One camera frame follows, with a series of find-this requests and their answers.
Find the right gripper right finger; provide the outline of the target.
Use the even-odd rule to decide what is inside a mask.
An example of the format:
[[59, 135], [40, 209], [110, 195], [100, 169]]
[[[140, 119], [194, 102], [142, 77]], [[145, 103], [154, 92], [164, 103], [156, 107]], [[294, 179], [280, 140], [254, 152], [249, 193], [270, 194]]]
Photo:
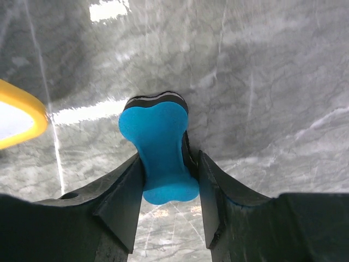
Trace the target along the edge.
[[200, 152], [200, 198], [213, 261], [348, 261], [348, 195], [269, 198]]

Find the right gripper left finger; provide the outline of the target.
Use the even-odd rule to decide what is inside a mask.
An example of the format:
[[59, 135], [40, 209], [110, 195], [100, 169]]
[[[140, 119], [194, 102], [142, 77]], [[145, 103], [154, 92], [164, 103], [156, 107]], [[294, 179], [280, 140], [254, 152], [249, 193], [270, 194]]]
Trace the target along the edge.
[[127, 261], [144, 170], [138, 155], [58, 199], [1, 195], [1, 261]]

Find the blue whiteboard eraser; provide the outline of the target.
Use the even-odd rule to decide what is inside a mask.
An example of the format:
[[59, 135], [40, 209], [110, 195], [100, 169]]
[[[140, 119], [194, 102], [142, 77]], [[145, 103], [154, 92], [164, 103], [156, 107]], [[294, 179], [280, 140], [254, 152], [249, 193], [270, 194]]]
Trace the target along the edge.
[[188, 124], [188, 105], [172, 91], [133, 97], [119, 117], [120, 133], [136, 147], [142, 161], [143, 197], [151, 204], [191, 201], [199, 194]]

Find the yellow framed whiteboard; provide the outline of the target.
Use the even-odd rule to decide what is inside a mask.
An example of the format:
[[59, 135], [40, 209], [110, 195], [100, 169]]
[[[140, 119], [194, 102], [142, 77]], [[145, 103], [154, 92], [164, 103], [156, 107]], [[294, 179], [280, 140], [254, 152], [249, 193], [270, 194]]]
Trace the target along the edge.
[[28, 92], [1, 80], [1, 149], [36, 138], [47, 126], [45, 105]]

